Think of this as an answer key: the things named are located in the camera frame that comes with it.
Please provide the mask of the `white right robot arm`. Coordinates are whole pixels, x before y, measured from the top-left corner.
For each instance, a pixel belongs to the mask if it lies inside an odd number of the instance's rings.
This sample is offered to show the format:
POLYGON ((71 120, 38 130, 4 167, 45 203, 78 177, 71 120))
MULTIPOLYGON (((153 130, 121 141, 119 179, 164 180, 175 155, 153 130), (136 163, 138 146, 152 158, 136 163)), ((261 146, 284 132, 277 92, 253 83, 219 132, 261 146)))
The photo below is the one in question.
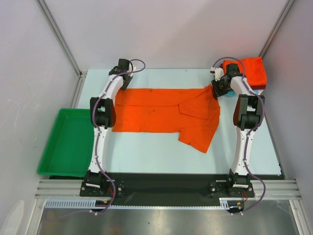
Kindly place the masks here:
POLYGON ((244 188, 249 187, 252 177, 249 157, 256 130, 264 119, 265 98, 253 91, 246 76, 235 63, 227 65, 226 72, 215 67, 210 72, 214 75, 211 85, 215 99, 230 91, 238 96, 233 115, 237 131, 235 157, 225 184, 225 190, 230 196, 238 196, 244 188))

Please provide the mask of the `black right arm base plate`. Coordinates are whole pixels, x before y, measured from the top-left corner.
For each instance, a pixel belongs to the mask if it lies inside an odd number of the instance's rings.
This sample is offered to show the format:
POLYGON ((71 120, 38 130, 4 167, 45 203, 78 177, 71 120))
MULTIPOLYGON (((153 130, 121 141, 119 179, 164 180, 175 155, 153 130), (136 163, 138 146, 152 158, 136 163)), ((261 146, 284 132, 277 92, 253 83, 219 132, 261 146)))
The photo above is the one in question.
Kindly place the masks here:
POLYGON ((209 184, 212 198, 240 198, 255 196, 253 185, 247 176, 228 175, 224 181, 215 181, 209 184))

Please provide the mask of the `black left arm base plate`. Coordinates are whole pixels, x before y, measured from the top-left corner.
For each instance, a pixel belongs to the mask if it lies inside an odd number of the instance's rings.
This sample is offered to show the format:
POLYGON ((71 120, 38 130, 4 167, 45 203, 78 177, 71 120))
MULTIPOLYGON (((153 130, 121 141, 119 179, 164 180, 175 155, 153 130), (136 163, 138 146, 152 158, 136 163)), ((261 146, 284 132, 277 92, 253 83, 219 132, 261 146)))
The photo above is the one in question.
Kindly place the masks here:
MULTIPOLYGON (((115 185, 115 196, 125 196, 124 181, 119 173, 106 173, 115 185)), ((90 170, 85 174, 81 183, 81 197, 109 197, 114 193, 111 181, 102 172, 93 173, 90 170)))

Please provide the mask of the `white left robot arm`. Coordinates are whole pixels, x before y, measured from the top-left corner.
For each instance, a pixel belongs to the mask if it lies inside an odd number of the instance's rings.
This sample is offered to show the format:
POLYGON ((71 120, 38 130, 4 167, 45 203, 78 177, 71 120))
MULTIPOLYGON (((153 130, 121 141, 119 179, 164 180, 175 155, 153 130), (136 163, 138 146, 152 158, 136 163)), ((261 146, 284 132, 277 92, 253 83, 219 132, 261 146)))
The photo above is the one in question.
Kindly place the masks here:
POLYGON ((115 97, 120 89, 125 90, 136 72, 131 60, 119 59, 118 65, 109 72, 109 79, 97 97, 91 97, 90 118, 94 127, 94 143, 92 157, 85 179, 91 184, 96 195, 104 195, 108 183, 102 180, 102 172, 106 171, 106 157, 109 137, 116 123, 115 97))

